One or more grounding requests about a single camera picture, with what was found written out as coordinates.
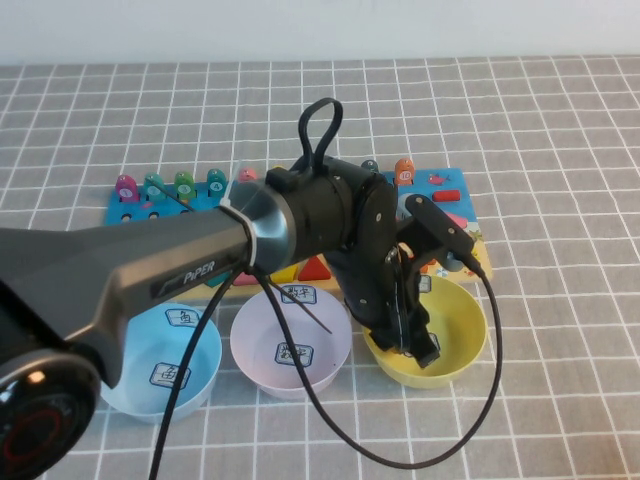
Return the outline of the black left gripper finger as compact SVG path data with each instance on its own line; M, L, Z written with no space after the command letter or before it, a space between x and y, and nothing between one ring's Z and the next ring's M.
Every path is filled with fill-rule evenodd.
M381 351L401 352L401 325L398 320L369 327L369 336Z
M430 316L420 302L408 306L404 301L396 305L398 350L408 353L424 369L440 357L440 347L428 330Z

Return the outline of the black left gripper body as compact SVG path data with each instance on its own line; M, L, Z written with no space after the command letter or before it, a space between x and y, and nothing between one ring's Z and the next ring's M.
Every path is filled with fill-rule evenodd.
M419 301L428 256L410 258L396 243L355 243L330 253L330 269L353 317L371 331L421 331L429 314Z

